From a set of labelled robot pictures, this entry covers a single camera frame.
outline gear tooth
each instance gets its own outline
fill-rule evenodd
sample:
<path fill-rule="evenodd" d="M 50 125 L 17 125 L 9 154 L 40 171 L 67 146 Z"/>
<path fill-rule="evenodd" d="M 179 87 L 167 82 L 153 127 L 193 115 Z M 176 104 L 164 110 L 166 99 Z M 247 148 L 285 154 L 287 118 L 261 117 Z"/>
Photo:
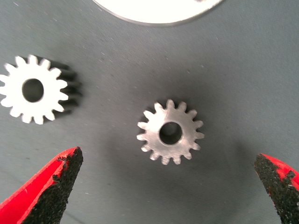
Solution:
<path fill-rule="evenodd" d="M 3 100 L 1 100 L 1 105 L 4 107 L 11 107 L 13 106 L 13 103 L 6 97 Z"/>
<path fill-rule="evenodd" d="M 38 125 L 43 124 L 43 116 L 34 116 L 33 119 Z"/>
<path fill-rule="evenodd" d="M 196 142 L 193 143 L 193 146 L 191 148 L 194 150 L 200 150 L 200 146 Z"/>
<path fill-rule="evenodd" d="M 52 111 L 48 112 L 47 114 L 45 114 L 45 117 L 51 121 L 55 120 L 55 115 L 53 114 Z"/>
<path fill-rule="evenodd" d="M 159 157 L 160 157 L 159 154 L 157 154 L 157 153 L 152 153 L 152 154 L 150 155 L 149 158 L 150 158 L 151 160 L 157 160 Z"/>
<path fill-rule="evenodd" d="M 41 62 L 39 63 L 39 65 L 43 68 L 45 68 L 46 70 L 49 70 L 51 67 L 51 62 L 47 59 L 42 59 Z"/>
<path fill-rule="evenodd" d="M 150 120 L 154 116 L 154 114 L 149 111 L 144 111 L 143 114 L 148 120 Z"/>
<path fill-rule="evenodd" d="M 164 108 L 158 102 L 155 103 L 154 107 L 155 107 L 156 112 L 164 111 Z"/>
<path fill-rule="evenodd" d="M 9 113 L 11 116 L 17 118 L 21 115 L 21 112 L 16 109 L 15 107 L 13 107 L 11 110 L 10 110 L 10 113 Z"/>
<path fill-rule="evenodd" d="M 148 152 L 148 151 L 150 151 L 150 147 L 148 145 L 143 145 L 141 147 L 141 150 L 144 151 L 144 152 Z"/>
<path fill-rule="evenodd" d="M 0 87 L 0 94 L 6 95 L 6 88 L 4 86 Z"/>
<path fill-rule="evenodd" d="M 34 55 L 28 56 L 28 64 L 38 64 L 38 59 Z"/>
<path fill-rule="evenodd" d="M 64 89 L 67 86 L 67 82 L 64 80 L 59 79 L 56 82 L 57 85 L 59 86 L 59 89 Z"/>
<path fill-rule="evenodd" d="M 66 95 L 65 93 L 59 93 L 59 100 L 68 100 L 69 96 Z"/>
<path fill-rule="evenodd" d="M 31 117 L 31 116 L 26 115 L 26 114 L 23 114 L 23 116 L 22 116 L 22 121 L 23 121 L 24 123 L 29 124 L 29 123 L 31 122 L 31 120 L 32 120 L 32 117 Z"/>
<path fill-rule="evenodd" d="M 145 123 L 145 122 L 138 122 L 138 127 L 140 127 L 141 129 L 144 129 L 146 130 L 147 129 L 147 124 L 148 123 Z"/>
<path fill-rule="evenodd" d="M 190 110 L 188 113 L 187 113 L 192 119 L 194 119 L 197 115 L 197 111 L 196 110 Z"/>
<path fill-rule="evenodd" d="M 196 139 L 204 139 L 205 138 L 205 134 L 203 134 L 201 132 L 196 132 L 195 137 L 196 137 Z"/>
<path fill-rule="evenodd" d="M 176 156 L 176 157 L 173 157 L 173 162 L 177 165 L 181 164 L 181 157 L 180 156 Z"/>
<path fill-rule="evenodd" d="M 0 81 L 5 83 L 8 79 L 8 76 L 5 76 L 5 75 L 0 75 Z"/>
<path fill-rule="evenodd" d="M 169 158 L 162 157 L 162 164 L 167 165 L 169 163 Z"/>
<path fill-rule="evenodd" d="M 169 108 L 174 108 L 174 102 L 172 99 L 169 99 L 166 103 L 166 108 L 169 109 Z"/>
<path fill-rule="evenodd" d="M 187 104 L 186 104 L 185 102 L 181 102 L 181 103 L 178 105 L 178 110 L 185 112 L 186 109 L 187 109 Z"/>
<path fill-rule="evenodd" d="M 201 120 L 195 121 L 194 124 L 195 124 L 196 128 L 200 128 L 200 127 L 202 127 L 204 125 L 204 123 Z"/>
<path fill-rule="evenodd" d="M 4 65 L 4 67 L 5 67 L 6 71 L 8 71 L 9 73 L 13 73 L 16 70 L 16 68 L 13 65 L 8 64 L 8 63 L 6 63 Z"/>
<path fill-rule="evenodd" d="M 137 135 L 137 139 L 140 140 L 140 141 L 145 141 L 146 140 L 145 134 L 139 134 L 139 135 Z"/>
<path fill-rule="evenodd" d="M 18 67 L 26 65 L 26 61 L 24 60 L 24 58 L 22 58 L 20 56 L 15 57 L 15 62 Z"/>
<path fill-rule="evenodd" d="M 61 74 L 61 70 L 58 69 L 58 68 L 53 68 L 53 69 L 50 69 L 50 73 L 51 75 L 53 75 L 55 78 L 58 78 Z"/>
<path fill-rule="evenodd" d="M 191 155 L 191 153 L 187 153 L 187 154 L 185 154 L 184 157 L 185 157 L 186 159 L 188 159 L 188 160 L 192 159 L 192 155 Z"/>
<path fill-rule="evenodd" d="M 53 109 L 56 110 L 56 111 L 59 111 L 59 112 L 63 112 L 63 111 L 64 111 L 63 106 L 61 106 L 59 103 L 57 103 L 57 104 L 54 106 Z"/>

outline metal gear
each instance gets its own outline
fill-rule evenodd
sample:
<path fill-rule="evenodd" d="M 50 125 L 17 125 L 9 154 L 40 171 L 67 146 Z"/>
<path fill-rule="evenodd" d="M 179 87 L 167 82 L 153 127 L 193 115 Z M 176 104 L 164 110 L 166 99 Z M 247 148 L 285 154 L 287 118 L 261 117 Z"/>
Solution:
<path fill-rule="evenodd" d="M 47 59 L 42 59 L 39 63 L 38 58 L 33 55 L 29 55 L 28 62 L 19 56 L 15 61 L 16 67 L 5 64 L 8 76 L 0 75 L 0 81 L 5 83 L 5 86 L 0 87 L 0 94 L 6 95 L 1 101 L 2 106 L 12 107 L 10 115 L 13 117 L 23 114 L 22 121 L 25 123 L 30 123 L 34 118 L 37 124 L 42 125 L 44 116 L 54 120 L 52 110 L 64 111 L 59 100 L 69 99 L 68 95 L 60 91 L 67 87 L 68 83 L 57 80 L 62 69 L 51 68 L 51 62 Z M 23 86 L 31 79 L 37 79 L 43 85 L 43 96 L 37 102 L 29 102 L 23 95 Z"/>
<path fill-rule="evenodd" d="M 169 99 L 164 109 L 159 103 L 155 103 L 156 113 L 144 111 L 145 117 L 149 120 L 138 122 L 138 126 L 145 130 L 145 133 L 137 135 L 137 139 L 147 141 L 142 146 L 142 151 L 152 150 L 150 158 L 152 160 L 162 157 L 162 164 L 167 165 L 170 158 L 175 164 L 181 163 L 181 156 L 191 159 L 190 149 L 200 150 L 200 146 L 195 142 L 196 139 L 203 139 L 205 135 L 197 132 L 197 129 L 203 126 L 201 120 L 193 121 L 197 112 L 190 110 L 186 113 L 186 103 L 181 102 L 175 108 L 174 102 Z M 170 122 L 178 124 L 182 130 L 180 139 L 174 144 L 166 144 L 160 138 L 162 127 Z"/>

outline white disc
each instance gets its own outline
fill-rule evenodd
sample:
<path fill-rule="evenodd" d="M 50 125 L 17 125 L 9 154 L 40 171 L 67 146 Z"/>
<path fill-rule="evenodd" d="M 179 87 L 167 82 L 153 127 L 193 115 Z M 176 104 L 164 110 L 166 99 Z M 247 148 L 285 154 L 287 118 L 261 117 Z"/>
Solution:
<path fill-rule="evenodd" d="M 193 18 L 222 0 L 94 0 L 103 9 L 127 21 L 172 24 Z"/>

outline gray background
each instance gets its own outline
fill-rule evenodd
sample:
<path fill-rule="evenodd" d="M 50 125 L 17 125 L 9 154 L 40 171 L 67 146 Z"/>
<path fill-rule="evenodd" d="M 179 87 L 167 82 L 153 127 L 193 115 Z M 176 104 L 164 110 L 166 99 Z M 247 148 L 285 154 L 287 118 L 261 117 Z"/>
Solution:
<path fill-rule="evenodd" d="M 280 223 L 253 163 L 264 152 L 299 169 L 298 11 L 297 0 L 226 0 L 157 28 L 91 0 L 1 0 L 0 64 L 28 54 L 66 63 L 84 96 L 43 126 L 1 107 L 0 201 L 81 146 L 62 224 Z M 206 138 L 191 161 L 165 167 L 140 150 L 136 124 L 168 98 L 199 111 Z"/>

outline spur gear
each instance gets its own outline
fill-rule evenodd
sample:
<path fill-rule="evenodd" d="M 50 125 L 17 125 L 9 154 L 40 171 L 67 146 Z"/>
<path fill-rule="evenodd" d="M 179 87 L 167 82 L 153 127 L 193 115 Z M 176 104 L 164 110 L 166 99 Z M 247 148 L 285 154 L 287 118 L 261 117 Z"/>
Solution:
<path fill-rule="evenodd" d="M 44 116 L 53 121 L 53 110 L 64 111 L 59 101 L 69 99 L 68 95 L 60 91 L 68 83 L 57 79 L 67 66 L 47 59 L 41 59 L 39 63 L 38 58 L 33 55 L 29 55 L 27 62 L 19 56 L 15 61 L 16 66 L 5 64 L 8 76 L 0 75 L 0 81 L 5 83 L 5 86 L 0 87 L 0 94 L 6 96 L 1 101 L 2 106 L 12 107 L 10 115 L 13 117 L 23 114 L 22 121 L 25 123 L 30 123 L 33 118 L 37 124 L 42 125 Z M 39 81 L 43 85 L 43 95 L 36 102 L 28 101 L 24 96 L 23 88 L 29 80 Z"/>
<path fill-rule="evenodd" d="M 193 121 L 197 112 L 190 110 L 186 113 L 186 103 L 181 102 L 175 108 L 174 102 L 169 99 L 164 109 L 159 103 L 155 103 L 156 113 L 144 111 L 144 116 L 149 120 L 146 122 L 138 122 L 138 126 L 145 130 L 145 133 L 137 135 L 137 139 L 147 141 L 142 146 L 142 151 L 148 152 L 152 150 L 150 158 L 152 160 L 162 157 L 162 164 L 167 165 L 170 158 L 175 164 L 181 163 L 181 156 L 191 159 L 190 149 L 200 150 L 200 146 L 195 142 L 196 139 L 203 139 L 205 135 L 197 132 L 197 129 L 203 126 L 200 120 Z M 162 139 L 161 131 L 170 123 L 178 126 L 179 137 L 175 141 L 169 143 Z"/>

